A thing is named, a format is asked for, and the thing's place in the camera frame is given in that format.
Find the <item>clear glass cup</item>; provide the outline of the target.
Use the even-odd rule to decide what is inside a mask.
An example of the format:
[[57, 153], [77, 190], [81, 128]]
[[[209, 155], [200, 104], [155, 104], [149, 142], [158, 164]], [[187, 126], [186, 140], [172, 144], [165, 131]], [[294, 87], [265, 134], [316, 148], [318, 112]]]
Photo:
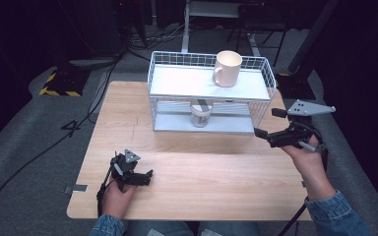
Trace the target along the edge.
[[214, 104], [206, 99], [192, 99], [190, 110], [192, 113], [191, 122], [195, 127], [203, 128], [208, 124]]

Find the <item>black slanted pole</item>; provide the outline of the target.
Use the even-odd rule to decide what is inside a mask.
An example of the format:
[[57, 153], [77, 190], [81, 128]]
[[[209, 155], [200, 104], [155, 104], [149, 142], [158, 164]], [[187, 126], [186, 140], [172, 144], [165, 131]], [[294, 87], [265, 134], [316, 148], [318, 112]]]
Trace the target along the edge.
[[310, 32], [302, 42], [297, 53], [287, 67], [287, 69], [291, 73], [296, 73], [299, 70], [300, 66], [304, 63], [306, 56], [309, 54], [313, 44], [316, 42], [320, 32], [330, 19], [339, 2], [340, 0], [328, 0], [324, 5], [324, 8], [322, 9], [321, 13], [310, 29]]

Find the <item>white wire shelf rack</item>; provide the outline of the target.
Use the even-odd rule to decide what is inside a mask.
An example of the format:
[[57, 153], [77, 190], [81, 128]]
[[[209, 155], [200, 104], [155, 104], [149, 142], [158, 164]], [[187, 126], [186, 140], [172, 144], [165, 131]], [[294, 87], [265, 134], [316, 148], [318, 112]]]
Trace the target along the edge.
[[[148, 94], [156, 131], [252, 134], [259, 127], [276, 91], [264, 57], [244, 56], [237, 83], [222, 88], [213, 81], [215, 54], [156, 51], [148, 73]], [[213, 104], [208, 124], [195, 127], [190, 102]]]

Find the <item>person's right leg in jeans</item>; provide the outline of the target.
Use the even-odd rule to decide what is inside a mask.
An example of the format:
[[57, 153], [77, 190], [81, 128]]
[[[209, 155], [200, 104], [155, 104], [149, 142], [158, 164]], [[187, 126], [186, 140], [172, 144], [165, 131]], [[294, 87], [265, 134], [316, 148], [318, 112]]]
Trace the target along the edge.
[[260, 230], [254, 222], [201, 221], [197, 236], [259, 236]]

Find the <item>person's right hand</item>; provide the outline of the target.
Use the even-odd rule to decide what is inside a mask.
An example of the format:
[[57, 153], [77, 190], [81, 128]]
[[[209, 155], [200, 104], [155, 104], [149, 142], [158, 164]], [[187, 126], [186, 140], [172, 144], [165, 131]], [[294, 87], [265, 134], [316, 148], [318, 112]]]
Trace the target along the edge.
[[308, 190], [327, 184], [328, 178], [320, 152], [313, 152], [305, 147], [297, 148], [294, 146], [285, 146], [282, 147], [282, 150], [291, 157]]

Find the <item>black metal chair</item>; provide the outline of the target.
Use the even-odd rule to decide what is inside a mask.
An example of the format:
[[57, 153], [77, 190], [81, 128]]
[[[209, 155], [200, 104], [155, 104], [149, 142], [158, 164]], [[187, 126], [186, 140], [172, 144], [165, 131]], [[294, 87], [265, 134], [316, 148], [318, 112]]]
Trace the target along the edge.
[[235, 50], [238, 50], [242, 35], [265, 33], [267, 37], [262, 41], [262, 44], [266, 48], [269, 48], [270, 46], [266, 42], [275, 32], [279, 32], [281, 34], [279, 44], [270, 47], [271, 49], [276, 49], [273, 62], [273, 65], [276, 66], [287, 31], [286, 19], [273, 3], [270, 3], [268, 0], [245, 0], [244, 3], [237, 7], [237, 20], [227, 40], [231, 40], [233, 34], [236, 32]]

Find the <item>white metal desk frame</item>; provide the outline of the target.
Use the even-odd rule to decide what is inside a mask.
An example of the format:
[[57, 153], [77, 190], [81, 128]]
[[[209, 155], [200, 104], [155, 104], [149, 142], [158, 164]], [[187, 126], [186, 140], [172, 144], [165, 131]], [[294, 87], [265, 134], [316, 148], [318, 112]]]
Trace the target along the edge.
[[236, 19], [239, 3], [222, 2], [214, 0], [185, 0], [184, 33], [181, 52], [187, 53], [189, 48], [189, 23], [192, 17], [212, 17]]

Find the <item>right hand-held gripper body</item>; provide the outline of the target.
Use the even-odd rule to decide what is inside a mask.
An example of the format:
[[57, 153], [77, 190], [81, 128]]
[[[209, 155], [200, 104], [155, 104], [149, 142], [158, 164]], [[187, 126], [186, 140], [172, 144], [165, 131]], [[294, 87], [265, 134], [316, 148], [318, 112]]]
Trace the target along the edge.
[[310, 151], [323, 151], [326, 145], [320, 132], [313, 125], [312, 117], [333, 113], [336, 107], [298, 99], [286, 111], [289, 125], [282, 131], [268, 134], [267, 141], [270, 146], [272, 148], [294, 146]]

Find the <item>black yellow striped stand base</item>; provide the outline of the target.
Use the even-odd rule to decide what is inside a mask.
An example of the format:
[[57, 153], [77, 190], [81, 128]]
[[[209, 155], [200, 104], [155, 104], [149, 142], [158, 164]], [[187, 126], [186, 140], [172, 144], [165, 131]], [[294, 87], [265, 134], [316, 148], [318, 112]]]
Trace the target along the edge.
[[74, 69], [61, 71], [54, 69], [40, 90], [40, 95], [80, 97], [90, 76], [89, 70]]

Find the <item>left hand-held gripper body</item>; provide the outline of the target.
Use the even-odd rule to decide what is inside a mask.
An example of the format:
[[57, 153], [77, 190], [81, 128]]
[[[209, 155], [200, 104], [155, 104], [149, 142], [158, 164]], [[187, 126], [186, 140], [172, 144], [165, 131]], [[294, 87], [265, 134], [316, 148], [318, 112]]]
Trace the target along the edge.
[[110, 161], [111, 176], [119, 189], [124, 191], [125, 186], [134, 186], [132, 181], [136, 178], [147, 178], [146, 173], [134, 171], [140, 156], [125, 148], [123, 153], [116, 153]]

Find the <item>grey tape strip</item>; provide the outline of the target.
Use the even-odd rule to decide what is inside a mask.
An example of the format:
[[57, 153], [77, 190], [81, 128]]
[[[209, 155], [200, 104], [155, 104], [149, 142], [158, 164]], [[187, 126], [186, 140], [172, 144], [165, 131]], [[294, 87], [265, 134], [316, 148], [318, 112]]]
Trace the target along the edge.
[[74, 192], [85, 192], [87, 188], [88, 188], [88, 185], [76, 184], [73, 186], [66, 186], [63, 192], [66, 194], [72, 194]]

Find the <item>person's left hand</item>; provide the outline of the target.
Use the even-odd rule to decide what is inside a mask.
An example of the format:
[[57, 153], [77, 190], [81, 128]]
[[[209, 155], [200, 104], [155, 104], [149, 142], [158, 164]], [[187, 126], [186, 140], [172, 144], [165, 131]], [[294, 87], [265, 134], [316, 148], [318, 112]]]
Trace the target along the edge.
[[121, 219], [125, 215], [136, 190], [137, 186], [126, 186], [125, 190], [121, 191], [116, 183], [109, 184], [102, 200], [102, 213]]

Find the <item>cream ceramic mug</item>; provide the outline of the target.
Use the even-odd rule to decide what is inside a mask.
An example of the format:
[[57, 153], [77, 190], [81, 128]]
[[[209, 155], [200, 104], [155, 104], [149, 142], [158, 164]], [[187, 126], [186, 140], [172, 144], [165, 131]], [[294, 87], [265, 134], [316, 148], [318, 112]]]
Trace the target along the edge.
[[217, 54], [213, 72], [214, 83], [222, 88], [234, 87], [240, 72], [242, 57], [234, 51], [225, 50]]

